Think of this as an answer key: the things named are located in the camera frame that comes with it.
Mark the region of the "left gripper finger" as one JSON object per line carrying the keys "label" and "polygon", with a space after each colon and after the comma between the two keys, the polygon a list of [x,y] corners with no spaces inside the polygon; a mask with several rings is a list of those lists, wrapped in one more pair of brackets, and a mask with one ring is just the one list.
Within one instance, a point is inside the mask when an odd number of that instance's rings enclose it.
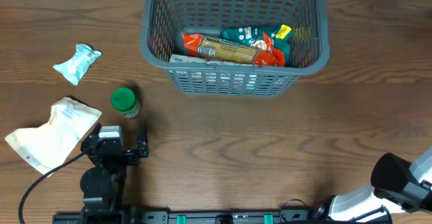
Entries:
{"label": "left gripper finger", "polygon": [[147,138],[147,122],[142,124],[139,134],[136,139],[137,151],[140,158],[149,156],[149,144]]}
{"label": "left gripper finger", "polygon": [[101,131],[101,124],[98,122],[93,128],[92,132],[89,134],[91,140],[97,139],[99,137],[99,132]]}

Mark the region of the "tissue multipack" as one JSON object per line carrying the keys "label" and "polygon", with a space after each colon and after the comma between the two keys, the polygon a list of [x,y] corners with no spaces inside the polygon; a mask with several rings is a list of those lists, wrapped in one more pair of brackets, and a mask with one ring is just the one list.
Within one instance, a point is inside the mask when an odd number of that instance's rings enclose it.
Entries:
{"label": "tissue multipack", "polygon": [[[253,66],[250,64],[241,64],[241,63],[234,63],[231,61],[220,61],[220,60],[214,60],[211,61],[209,59],[204,59],[201,57],[190,57],[190,56],[185,56],[185,55],[176,55],[173,54],[170,58],[169,58],[169,62],[170,63],[205,63],[207,65],[234,65],[234,66]],[[243,77],[245,77],[245,74],[235,74],[234,75],[234,79],[235,80],[243,80]],[[250,81],[255,81],[257,80],[257,75],[249,75]],[[194,79],[198,79],[200,78],[200,72],[194,72],[192,73],[192,78]],[[229,79],[229,75],[228,74],[221,74],[221,79],[223,81],[227,81]],[[216,82],[216,73],[206,73],[206,81],[207,82]]]}

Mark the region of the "orange spaghetti packet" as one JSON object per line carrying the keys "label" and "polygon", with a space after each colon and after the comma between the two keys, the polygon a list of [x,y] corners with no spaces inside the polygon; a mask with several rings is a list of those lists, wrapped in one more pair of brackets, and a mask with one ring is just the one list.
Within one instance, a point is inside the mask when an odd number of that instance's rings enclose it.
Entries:
{"label": "orange spaghetti packet", "polygon": [[193,56],[260,67],[285,65],[284,60],[277,58],[271,52],[222,38],[182,33],[182,39],[184,48]]}

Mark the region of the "green coffee bag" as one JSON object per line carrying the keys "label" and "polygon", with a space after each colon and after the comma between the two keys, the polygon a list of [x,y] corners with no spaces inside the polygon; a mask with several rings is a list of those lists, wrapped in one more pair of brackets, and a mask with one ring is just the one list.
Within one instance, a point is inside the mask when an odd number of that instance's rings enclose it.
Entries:
{"label": "green coffee bag", "polygon": [[288,25],[274,24],[226,28],[221,31],[220,37],[269,52],[277,59],[279,67],[285,67],[290,60],[288,39],[293,35],[293,32]]}

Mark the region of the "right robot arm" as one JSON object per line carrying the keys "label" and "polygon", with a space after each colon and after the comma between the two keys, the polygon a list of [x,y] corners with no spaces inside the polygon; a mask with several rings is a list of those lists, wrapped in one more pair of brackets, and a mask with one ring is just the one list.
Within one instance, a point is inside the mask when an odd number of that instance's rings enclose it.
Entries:
{"label": "right robot arm", "polygon": [[392,214],[431,213],[431,149],[413,162],[392,153],[374,166],[369,183],[329,198],[314,219],[330,223],[391,223]]}

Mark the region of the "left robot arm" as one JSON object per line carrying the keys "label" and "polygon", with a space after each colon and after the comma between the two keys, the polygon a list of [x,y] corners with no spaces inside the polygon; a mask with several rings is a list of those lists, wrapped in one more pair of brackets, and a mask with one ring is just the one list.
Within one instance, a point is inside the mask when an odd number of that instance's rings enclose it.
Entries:
{"label": "left robot arm", "polygon": [[82,141],[80,150],[94,167],[81,180],[84,208],[82,223],[140,223],[136,207],[124,207],[122,199],[127,167],[139,165],[149,156],[147,124],[144,123],[136,139],[136,148],[124,149],[122,128],[96,124]]}

